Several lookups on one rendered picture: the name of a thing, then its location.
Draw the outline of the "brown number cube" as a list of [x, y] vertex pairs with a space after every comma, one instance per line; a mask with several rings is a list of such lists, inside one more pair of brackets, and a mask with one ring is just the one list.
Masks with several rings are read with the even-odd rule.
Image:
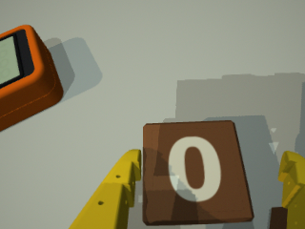
[[248, 181], [231, 120], [143, 126], [147, 226], [249, 222]]

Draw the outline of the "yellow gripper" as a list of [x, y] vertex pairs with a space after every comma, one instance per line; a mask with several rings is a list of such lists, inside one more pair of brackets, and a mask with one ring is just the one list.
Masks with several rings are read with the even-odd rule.
[[[134, 207], [135, 182], [141, 180], [142, 156], [129, 150], [112, 167], [69, 229], [127, 229]], [[283, 182], [282, 207], [288, 209], [287, 229], [305, 229], [305, 158], [285, 151], [278, 180]]]

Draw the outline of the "orange digital multimeter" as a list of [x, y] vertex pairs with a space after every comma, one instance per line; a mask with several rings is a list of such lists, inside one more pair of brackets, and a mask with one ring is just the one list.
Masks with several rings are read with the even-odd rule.
[[57, 104], [63, 93], [51, 53], [32, 26], [0, 34], [0, 132]]

